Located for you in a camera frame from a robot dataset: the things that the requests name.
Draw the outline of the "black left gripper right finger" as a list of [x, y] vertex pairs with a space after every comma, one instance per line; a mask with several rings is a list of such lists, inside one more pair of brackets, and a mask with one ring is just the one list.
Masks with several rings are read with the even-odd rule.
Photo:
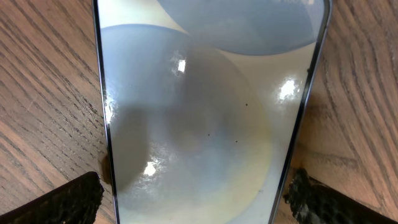
[[303, 224], [397, 224], [297, 169], [283, 196], [292, 216]]

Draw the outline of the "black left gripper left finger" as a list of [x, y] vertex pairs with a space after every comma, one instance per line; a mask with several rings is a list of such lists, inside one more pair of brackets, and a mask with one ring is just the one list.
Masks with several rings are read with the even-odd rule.
[[93, 224], [104, 188], [96, 172], [87, 172], [51, 192], [1, 215], [1, 223]]

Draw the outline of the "blue screen smartphone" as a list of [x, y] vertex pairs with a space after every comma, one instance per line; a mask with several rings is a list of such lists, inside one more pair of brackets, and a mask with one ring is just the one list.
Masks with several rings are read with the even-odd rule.
[[272, 223], [329, 0], [93, 2], [117, 223]]

